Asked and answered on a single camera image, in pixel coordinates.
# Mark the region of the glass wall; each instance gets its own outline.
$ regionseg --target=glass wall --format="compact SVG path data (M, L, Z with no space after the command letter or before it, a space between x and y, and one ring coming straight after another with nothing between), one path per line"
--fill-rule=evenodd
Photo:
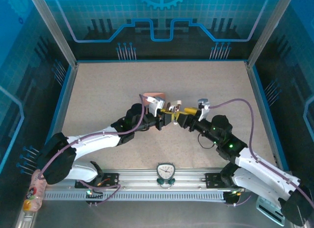
M0 14L0 226L13 227L69 65L31 0Z
M78 60L247 59L278 0L46 0Z
M292 0L256 62L293 173L313 183L314 0Z

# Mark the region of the enclosure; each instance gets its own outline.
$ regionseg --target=enclosure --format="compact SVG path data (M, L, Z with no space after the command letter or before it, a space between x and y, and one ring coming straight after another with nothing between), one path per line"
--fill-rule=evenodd
M280 227L256 210L256 195L236 208L195 199L206 186L194 177L228 162L175 125L82 159L117 171L124 183L145 172L148 179L132 182L134 196L166 195L155 168L171 162L178 171L171 189L182 186L178 195L187 191L191 198L123 199L125 186L119 202L90 208L49 199L72 193L74 182L63 181L47 186L43 206L26 223L21 209L36 152L55 133L101 130L125 116L138 94L152 91L184 107L197 107L201 98L211 105L248 100L254 150L313 189L313 1L0 0L1 227ZM233 133L248 142L247 106L232 103L209 117L217 114L228 116ZM187 172L194 177L186 179ZM193 188L185 185L190 181Z

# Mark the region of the work surface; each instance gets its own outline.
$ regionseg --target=work surface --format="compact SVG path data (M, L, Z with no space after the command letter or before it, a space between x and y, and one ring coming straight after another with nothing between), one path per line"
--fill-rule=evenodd
M217 105L233 98L248 100L254 110L253 150L274 164L243 61L135 62L80 64L62 132L83 135L106 128L140 102L138 94L164 92L166 102L182 100L184 107L197 107L207 98ZM207 117L226 115L233 134L248 144L251 117L248 106L234 102L212 109ZM203 149L197 132L170 124L158 131L137 132L130 142L102 149L80 160L96 161L103 169L149 169L158 163L172 162L180 168L224 167L228 162L215 148ZM211 142L201 137L205 147Z

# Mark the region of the white clock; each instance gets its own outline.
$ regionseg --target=white clock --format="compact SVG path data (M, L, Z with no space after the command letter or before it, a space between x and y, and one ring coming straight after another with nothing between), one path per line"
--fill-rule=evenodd
M173 184L175 180L173 179L173 176L175 174L176 168L171 163L161 163L157 166L157 175L159 179L157 182L159 184L163 184L165 181L168 182L168 184Z

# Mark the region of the black cable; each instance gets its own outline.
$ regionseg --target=black cable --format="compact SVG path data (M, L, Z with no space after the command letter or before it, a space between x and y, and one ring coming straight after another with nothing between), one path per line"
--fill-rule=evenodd
M213 148L213 147L215 146L215 144L213 144L212 147L209 147L209 148L206 148L206 147L202 146L202 144L201 144L201 142L200 142L200 135L201 135L201 133L198 134L197 141L198 141L198 143L200 144L200 146L201 146L203 149L209 150L209 149L211 149L211 148Z

